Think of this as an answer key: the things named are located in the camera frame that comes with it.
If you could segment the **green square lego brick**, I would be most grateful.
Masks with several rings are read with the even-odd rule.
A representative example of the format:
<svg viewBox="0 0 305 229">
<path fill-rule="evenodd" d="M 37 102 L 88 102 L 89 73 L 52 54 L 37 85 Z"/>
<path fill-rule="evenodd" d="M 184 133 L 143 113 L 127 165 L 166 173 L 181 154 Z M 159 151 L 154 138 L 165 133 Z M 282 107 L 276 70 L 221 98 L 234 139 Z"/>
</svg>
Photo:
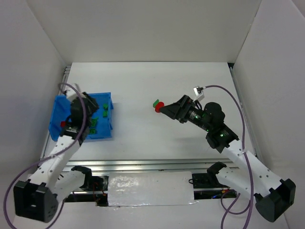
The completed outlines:
<svg viewBox="0 0 305 229">
<path fill-rule="evenodd" d="M 97 125 L 98 118 L 92 119 L 91 120 L 91 127 L 95 127 Z"/>
</svg>

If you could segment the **green sloped lego brick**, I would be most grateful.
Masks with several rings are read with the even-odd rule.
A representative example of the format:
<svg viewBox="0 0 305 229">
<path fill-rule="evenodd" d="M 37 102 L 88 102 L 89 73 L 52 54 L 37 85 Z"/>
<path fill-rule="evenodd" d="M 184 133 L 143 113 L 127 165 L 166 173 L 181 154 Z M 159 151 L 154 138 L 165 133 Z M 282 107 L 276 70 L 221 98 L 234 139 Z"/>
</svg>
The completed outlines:
<svg viewBox="0 0 305 229">
<path fill-rule="evenodd" d="M 94 129 L 94 128 L 90 129 L 90 134 L 91 134 L 91 135 L 96 134 L 96 133 L 97 133 L 97 132 L 96 132 L 96 129 Z"/>
</svg>

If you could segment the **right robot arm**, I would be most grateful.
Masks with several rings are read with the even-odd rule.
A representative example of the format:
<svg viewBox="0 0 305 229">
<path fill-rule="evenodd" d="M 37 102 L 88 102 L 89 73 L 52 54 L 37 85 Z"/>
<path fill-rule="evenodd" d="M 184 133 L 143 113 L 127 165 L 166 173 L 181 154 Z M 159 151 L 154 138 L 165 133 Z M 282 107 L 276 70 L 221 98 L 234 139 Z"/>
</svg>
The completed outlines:
<svg viewBox="0 0 305 229">
<path fill-rule="evenodd" d="M 225 114 L 218 103 L 209 102 L 200 110 L 190 97 L 184 95 L 173 104 L 161 106 L 158 111 L 180 123 L 189 121 L 207 132 L 205 138 L 209 146 L 246 172 L 239 174 L 217 162 L 207 170 L 210 180 L 253 199 L 255 208 L 264 219 L 275 222 L 293 205 L 295 183 L 281 179 L 251 152 L 243 152 L 242 141 L 224 123 Z"/>
</svg>

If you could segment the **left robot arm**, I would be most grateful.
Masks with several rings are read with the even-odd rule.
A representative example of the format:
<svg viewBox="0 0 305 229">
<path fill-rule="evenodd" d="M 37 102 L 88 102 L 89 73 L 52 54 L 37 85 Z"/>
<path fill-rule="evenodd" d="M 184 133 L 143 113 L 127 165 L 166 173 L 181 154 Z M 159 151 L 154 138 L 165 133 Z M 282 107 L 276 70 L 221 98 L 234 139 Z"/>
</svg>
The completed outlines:
<svg viewBox="0 0 305 229">
<path fill-rule="evenodd" d="M 71 192 L 87 189 L 91 184 L 92 171 L 87 167 L 74 166 L 66 175 L 62 172 L 89 134 L 92 115 L 99 106 L 86 92 L 66 97 L 71 103 L 70 120 L 62 128 L 50 159 L 13 188 L 17 216 L 48 223 L 55 216 L 59 203 Z"/>
</svg>

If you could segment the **blue bin left compartment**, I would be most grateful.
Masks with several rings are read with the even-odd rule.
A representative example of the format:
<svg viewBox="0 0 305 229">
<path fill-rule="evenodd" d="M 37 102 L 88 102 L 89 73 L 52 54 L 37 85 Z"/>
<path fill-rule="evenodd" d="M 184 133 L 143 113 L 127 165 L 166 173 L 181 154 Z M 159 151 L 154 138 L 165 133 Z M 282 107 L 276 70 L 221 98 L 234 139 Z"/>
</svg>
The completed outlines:
<svg viewBox="0 0 305 229">
<path fill-rule="evenodd" d="M 54 142 L 58 141 L 58 138 L 64 134 L 68 134 L 74 139 L 77 136 L 77 134 L 69 133 L 70 107 L 71 102 L 66 99 L 66 96 L 58 95 L 55 97 L 49 123 L 49 133 Z M 66 122 L 65 127 L 61 127 L 62 121 Z"/>
</svg>

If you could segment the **blue bin compartment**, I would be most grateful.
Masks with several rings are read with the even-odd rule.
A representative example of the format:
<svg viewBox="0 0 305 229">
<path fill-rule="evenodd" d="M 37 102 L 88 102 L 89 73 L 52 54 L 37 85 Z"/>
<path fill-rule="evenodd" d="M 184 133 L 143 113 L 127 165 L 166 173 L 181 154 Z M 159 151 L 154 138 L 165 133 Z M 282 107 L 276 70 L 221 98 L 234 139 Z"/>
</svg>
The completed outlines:
<svg viewBox="0 0 305 229">
<path fill-rule="evenodd" d="M 96 129 L 96 134 L 91 135 L 90 133 L 87 135 L 87 140 L 100 140 L 112 137 L 112 110 L 113 103 L 111 99 L 111 93 L 92 93 L 89 94 L 92 96 L 97 104 L 99 105 L 99 109 L 93 114 L 92 119 L 98 118 L 97 125 L 95 127 L 90 127 L 90 129 Z M 108 117 L 103 117 L 102 113 L 104 110 L 103 104 L 108 104 Z"/>
<path fill-rule="evenodd" d="M 70 107 L 71 102 L 66 99 L 66 96 L 58 95 L 55 97 L 49 123 L 49 133 L 54 142 L 58 141 L 58 138 L 64 134 L 68 134 L 74 139 L 77 136 L 77 134 L 69 133 Z M 65 127 L 61 127 L 62 121 L 66 122 Z"/>
</svg>

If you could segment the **red round lego brick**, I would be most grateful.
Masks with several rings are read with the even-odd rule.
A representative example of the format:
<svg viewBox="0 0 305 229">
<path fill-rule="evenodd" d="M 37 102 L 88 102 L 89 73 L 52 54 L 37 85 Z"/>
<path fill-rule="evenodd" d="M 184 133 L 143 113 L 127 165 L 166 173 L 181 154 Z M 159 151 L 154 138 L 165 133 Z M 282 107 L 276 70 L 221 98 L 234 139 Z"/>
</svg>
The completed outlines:
<svg viewBox="0 0 305 229">
<path fill-rule="evenodd" d="M 155 112 L 159 113 L 162 107 L 164 107 L 164 102 L 158 102 L 155 106 Z"/>
</svg>

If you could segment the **green lego in bin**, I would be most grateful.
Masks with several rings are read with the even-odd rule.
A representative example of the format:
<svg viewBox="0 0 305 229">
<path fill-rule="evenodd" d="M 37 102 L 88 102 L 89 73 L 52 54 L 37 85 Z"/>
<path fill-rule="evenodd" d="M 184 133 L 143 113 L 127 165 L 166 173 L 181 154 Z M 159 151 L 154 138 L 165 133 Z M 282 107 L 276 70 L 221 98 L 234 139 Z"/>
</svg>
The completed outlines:
<svg viewBox="0 0 305 229">
<path fill-rule="evenodd" d="M 104 110 L 108 110 L 108 104 L 103 104 L 103 108 L 104 108 Z"/>
</svg>

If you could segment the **blue bin right compartment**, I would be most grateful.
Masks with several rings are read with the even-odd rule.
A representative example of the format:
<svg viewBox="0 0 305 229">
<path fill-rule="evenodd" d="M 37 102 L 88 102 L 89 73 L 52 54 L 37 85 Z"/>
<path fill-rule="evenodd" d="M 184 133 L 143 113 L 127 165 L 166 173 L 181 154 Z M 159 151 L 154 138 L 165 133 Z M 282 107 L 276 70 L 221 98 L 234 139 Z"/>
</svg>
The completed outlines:
<svg viewBox="0 0 305 229">
<path fill-rule="evenodd" d="M 111 99 L 111 93 L 92 93 L 89 94 L 92 96 L 97 104 L 99 105 L 99 109 L 93 114 L 92 119 L 98 118 L 97 125 L 95 127 L 90 127 L 90 129 L 96 129 L 96 134 L 91 135 L 90 133 L 87 135 L 87 140 L 100 140 L 112 137 L 112 110 L 113 103 Z M 108 104 L 108 117 L 103 117 L 102 113 L 104 110 L 103 104 Z"/>
</svg>

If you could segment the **silver foil tape sheet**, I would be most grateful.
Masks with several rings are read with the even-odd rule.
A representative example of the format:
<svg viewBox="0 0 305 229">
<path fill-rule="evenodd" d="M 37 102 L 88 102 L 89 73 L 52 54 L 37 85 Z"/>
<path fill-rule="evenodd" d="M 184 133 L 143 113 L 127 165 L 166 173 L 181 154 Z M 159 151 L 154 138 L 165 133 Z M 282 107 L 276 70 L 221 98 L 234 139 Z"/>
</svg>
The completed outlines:
<svg viewBox="0 0 305 229">
<path fill-rule="evenodd" d="M 192 174 L 184 172 L 111 173 L 111 207 L 178 206 L 194 204 Z"/>
</svg>

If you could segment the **aluminium table rail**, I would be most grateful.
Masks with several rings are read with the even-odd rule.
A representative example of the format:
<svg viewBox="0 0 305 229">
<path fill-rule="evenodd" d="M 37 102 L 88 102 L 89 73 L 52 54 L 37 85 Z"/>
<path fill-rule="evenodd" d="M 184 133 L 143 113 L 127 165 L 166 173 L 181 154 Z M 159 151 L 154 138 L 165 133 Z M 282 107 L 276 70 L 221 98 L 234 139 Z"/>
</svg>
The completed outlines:
<svg viewBox="0 0 305 229">
<path fill-rule="evenodd" d="M 168 160 L 107 160 L 107 161 L 70 161 L 64 172 L 70 171 L 75 166 L 87 167 L 94 173 L 106 172 L 143 172 L 143 171 L 168 171 L 188 170 L 197 171 L 208 169 L 216 162 L 222 162 L 230 168 L 237 166 L 228 159 L 168 159 Z"/>
</svg>

